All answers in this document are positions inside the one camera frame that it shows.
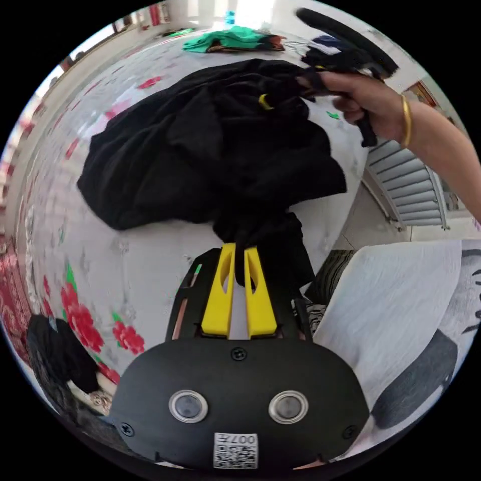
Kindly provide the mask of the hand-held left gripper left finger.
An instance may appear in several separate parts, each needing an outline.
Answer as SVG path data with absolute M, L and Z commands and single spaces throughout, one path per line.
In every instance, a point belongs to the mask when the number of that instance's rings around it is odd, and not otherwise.
M 219 259 L 201 329 L 204 335 L 229 335 L 235 281 L 235 243 L 224 244 Z

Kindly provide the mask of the person's right hand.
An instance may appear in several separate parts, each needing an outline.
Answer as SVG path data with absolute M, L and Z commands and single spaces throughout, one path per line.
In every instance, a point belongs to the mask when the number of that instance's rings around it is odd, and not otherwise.
M 320 78 L 345 120 L 356 124 L 368 117 L 373 132 L 383 139 L 408 144 L 412 136 L 411 111 L 406 98 L 383 82 L 361 74 L 321 72 Z

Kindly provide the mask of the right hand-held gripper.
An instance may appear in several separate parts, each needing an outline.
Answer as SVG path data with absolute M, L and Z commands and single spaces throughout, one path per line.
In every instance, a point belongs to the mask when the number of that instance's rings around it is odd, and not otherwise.
M 301 60 L 313 71 L 329 71 L 338 74 L 360 74 L 370 76 L 378 81 L 383 81 L 382 71 L 379 64 L 374 62 L 372 56 L 365 50 L 353 48 L 344 49 L 336 53 L 326 53 L 316 47 L 309 46 L 301 56 Z M 265 111 L 272 111 L 267 101 L 267 94 L 261 94 L 258 104 Z M 374 133 L 369 113 L 362 110 L 363 117 L 356 125 L 362 135 L 362 147 L 375 147 L 377 136 Z

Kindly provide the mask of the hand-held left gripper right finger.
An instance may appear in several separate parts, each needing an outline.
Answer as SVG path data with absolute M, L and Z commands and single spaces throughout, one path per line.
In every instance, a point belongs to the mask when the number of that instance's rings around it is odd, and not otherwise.
M 244 250 L 244 282 L 248 336 L 273 336 L 277 323 L 256 247 Z

